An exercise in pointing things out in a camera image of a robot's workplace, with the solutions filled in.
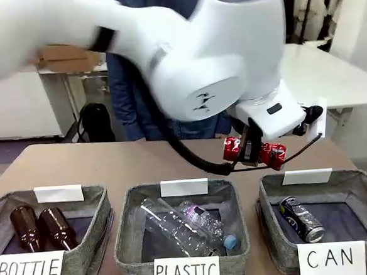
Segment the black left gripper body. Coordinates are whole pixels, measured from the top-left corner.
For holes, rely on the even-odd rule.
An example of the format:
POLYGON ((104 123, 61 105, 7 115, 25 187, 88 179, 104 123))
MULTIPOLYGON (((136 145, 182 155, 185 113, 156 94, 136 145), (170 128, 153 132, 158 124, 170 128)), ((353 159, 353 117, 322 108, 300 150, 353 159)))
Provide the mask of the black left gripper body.
POLYGON ((251 117, 248 118, 248 125, 245 128, 247 131, 247 142, 251 144, 260 144, 262 142, 263 131, 251 117))

